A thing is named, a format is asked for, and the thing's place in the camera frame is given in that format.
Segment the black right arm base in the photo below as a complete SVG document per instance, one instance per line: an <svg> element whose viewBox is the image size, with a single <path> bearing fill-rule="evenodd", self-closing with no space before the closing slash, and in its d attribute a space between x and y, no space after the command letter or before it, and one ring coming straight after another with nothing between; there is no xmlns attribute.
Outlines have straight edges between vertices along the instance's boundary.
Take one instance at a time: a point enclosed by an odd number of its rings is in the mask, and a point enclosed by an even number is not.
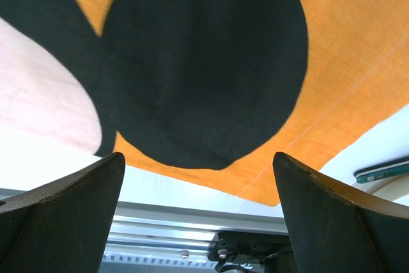
<svg viewBox="0 0 409 273"><path fill-rule="evenodd" d="M216 272L254 271L246 265L259 265L263 272L298 272L285 235L219 231L210 243L207 258L216 263Z"/></svg>

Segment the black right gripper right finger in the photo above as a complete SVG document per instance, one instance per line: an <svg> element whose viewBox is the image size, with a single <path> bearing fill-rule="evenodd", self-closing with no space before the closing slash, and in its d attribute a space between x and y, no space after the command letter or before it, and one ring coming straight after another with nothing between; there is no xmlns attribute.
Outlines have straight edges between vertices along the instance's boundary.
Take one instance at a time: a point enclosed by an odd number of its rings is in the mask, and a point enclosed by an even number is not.
<svg viewBox="0 0 409 273"><path fill-rule="evenodd" d="M408 207L283 152L274 177L299 272L408 272Z"/></svg>

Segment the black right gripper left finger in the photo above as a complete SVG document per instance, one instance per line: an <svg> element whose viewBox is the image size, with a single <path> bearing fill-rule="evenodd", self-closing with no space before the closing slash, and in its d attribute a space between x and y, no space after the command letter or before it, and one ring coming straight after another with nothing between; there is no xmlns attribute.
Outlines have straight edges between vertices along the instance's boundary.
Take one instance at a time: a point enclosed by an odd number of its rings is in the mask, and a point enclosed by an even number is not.
<svg viewBox="0 0 409 273"><path fill-rule="evenodd" d="M98 272L125 174L112 153L1 201L1 272Z"/></svg>

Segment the orange cartoon mouse placemat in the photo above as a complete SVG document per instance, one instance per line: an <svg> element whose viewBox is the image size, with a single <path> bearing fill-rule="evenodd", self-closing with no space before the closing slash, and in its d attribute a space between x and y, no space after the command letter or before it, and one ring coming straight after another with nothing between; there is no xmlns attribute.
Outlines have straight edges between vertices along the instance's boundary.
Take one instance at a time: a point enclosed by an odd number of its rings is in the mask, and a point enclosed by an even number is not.
<svg viewBox="0 0 409 273"><path fill-rule="evenodd" d="M124 154L161 201L279 204L286 152L353 183L408 153L408 0L1 0L1 151Z"/></svg>

